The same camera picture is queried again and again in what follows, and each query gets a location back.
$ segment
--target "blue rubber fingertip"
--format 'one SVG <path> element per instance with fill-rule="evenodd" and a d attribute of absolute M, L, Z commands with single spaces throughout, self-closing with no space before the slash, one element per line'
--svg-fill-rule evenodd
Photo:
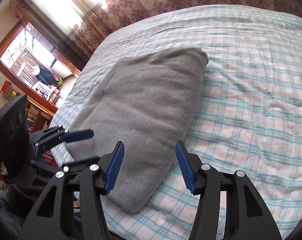
<path fill-rule="evenodd" d="M 110 191 L 114 189 L 115 182 L 118 177 L 123 158 L 124 158 L 124 144 L 120 143 L 109 165 L 109 168 L 106 172 L 106 184 L 104 186 L 104 191 L 106 195 L 108 195 Z"/>
<path fill-rule="evenodd" d="M 175 144 L 175 154 L 177 161 L 180 166 L 180 170 L 184 179 L 184 183 L 186 185 L 186 188 L 193 192 L 195 191 L 195 183 L 194 183 L 194 173 L 192 171 L 192 168 L 190 166 L 190 163 L 182 149 L 182 146 L 179 142 Z"/>

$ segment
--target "plaid bed sheet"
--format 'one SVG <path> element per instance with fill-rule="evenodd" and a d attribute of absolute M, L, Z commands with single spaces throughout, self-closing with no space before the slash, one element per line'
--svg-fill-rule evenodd
<path fill-rule="evenodd" d="M 203 93 L 184 142 L 217 170 L 246 172 L 283 239 L 302 217 L 302 19 L 238 5 L 199 6 L 112 33 L 97 48 L 51 126 L 69 128 L 121 57 L 198 47 L 209 57 Z M 52 153 L 61 165 L 64 145 Z M 178 166 L 136 214 L 102 198 L 109 229 L 125 239 L 188 239 L 198 204 Z M 217 239 L 223 237 L 221 193 Z"/>

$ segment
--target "beige curtain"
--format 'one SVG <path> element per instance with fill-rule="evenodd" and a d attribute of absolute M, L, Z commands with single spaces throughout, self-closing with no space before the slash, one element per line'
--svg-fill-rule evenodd
<path fill-rule="evenodd" d="M 206 4 L 249 5 L 302 17 L 296 0 L 11 0 L 17 15 L 26 17 L 79 69 L 110 33 L 154 15 Z"/>

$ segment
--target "plaid cloth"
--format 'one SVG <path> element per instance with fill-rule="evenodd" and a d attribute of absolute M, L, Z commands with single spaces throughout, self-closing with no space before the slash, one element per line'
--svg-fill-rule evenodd
<path fill-rule="evenodd" d="M 297 16 L 209 5 L 120 29 L 97 48 L 51 126 L 69 128 L 121 57 L 172 47 L 199 47 L 209 57 L 184 140 L 188 151 L 219 171 L 245 171 L 285 238 L 302 217 L 302 19 Z M 64 145 L 52 153 L 59 165 L 72 160 Z M 217 239 L 223 237 L 225 193 L 221 202 Z M 188 239 L 197 205 L 178 166 L 139 213 L 127 214 L 103 198 L 109 229 L 125 239 Z"/>

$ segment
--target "floor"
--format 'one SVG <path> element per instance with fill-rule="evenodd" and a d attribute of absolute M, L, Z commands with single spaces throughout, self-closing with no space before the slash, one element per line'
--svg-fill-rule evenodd
<path fill-rule="evenodd" d="M 64 103 L 65 99 L 69 95 L 72 90 L 72 87 L 77 80 L 76 76 L 67 77 L 62 84 L 62 88 L 60 90 L 61 98 L 59 98 L 56 102 L 56 107 L 59 108 Z"/>

